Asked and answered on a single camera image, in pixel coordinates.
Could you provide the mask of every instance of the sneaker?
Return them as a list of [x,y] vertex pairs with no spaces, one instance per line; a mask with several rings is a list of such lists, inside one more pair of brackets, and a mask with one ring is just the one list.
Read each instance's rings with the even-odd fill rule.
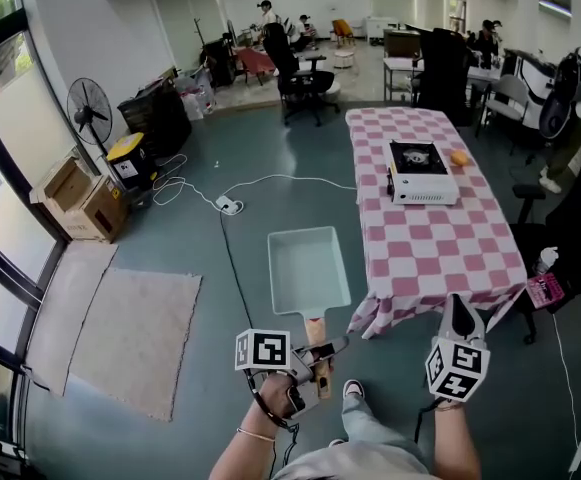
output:
[[346,381],[346,383],[343,385],[343,398],[347,397],[348,395],[359,395],[361,398],[365,398],[366,394],[363,390],[361,382],[354,379]]
[[553,194],[560,194],[561,187],[557,185],[557,183],[550,178],[544,177],[539,180],[539,185],[541,185],[546,190],[549,190]]

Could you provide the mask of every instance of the checkered tablecloth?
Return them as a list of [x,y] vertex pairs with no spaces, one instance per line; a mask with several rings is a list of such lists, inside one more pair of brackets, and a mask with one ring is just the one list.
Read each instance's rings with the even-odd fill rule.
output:
[[[346,114],[354,151],[368,295],[349,332],[364,338],[426,311],[443,309],[460,293],[479,309],[494,311],[491,329],[526,283],[521,255],[488,182],[442,112],[369,108]],[[390,139],[433,140],[450,160],[465,151],[465,167],[450,163],[459,185],[454,206],[395,205],[387,194],[382,144]]]

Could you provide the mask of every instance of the ceiling light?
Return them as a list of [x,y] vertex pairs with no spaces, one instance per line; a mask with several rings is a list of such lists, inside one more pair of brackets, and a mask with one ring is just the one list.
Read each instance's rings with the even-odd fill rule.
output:
[[539,0],[539,5],[541,7],[545,7],[546,9],[551,9],[559,14],[563,14],[564,16],[568,16],[568,18],[572,18],[572,13],[566,9],[565,7],[561,7],[560,5],[553,4],[552,2],[548,2],[547,0]]

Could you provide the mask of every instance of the wooden handle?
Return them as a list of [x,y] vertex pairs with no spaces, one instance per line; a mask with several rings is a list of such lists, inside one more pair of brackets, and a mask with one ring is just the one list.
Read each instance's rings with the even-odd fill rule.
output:
[[[310,345],[318,345],[326,341],[326,319],[315,318],[306,320],[306,334]],[[330,398],[330,365],[328,361],[322,361],[314,368],[315,381],[317,382],[317,392],[320,399]]]

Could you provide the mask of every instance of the black chair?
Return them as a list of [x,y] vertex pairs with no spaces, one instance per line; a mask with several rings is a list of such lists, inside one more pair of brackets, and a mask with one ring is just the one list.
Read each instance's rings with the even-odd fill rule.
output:
[[329,103],[321,98],[334,82],[334,73],[318,71],[317,61],[323,56],[311,57],[312,69],[299,71],[299,60],[294,56],[288,38],[279,23],[270,23],[264,28],[263,47],[273,64],[279,70],[279,93],[286,108],[283,122],[288,124],[288,118],[303,110],[310,110],[321,126],[318,110],[323,107],[333,107],[338,114],[341,110],[336,103]]
[[[533,267],[541,251],[546,247],[558,247],[559,259],[550,272],[563,288],[565,297],[546,308],[554,314],[581,294],[581,170],[568,195],[547,216],[545,225],[526,223],[533,202],[546,197],[541,188],[534,185],[515,185],[513,191],[518,198],[524,200],[519,220],[511,228],[528,277],[535,276]],[[525,316],[530,329],[530,334],[524,341],[527,344],[534,343],[537,329],[532,313],[535,309],[526,292],[515,303],[515,309]]]
[[461,35],[445,29],[421,34],[424,72],[417,106],[441,110],[455,126],[469,124],[466,84],[470,51]]

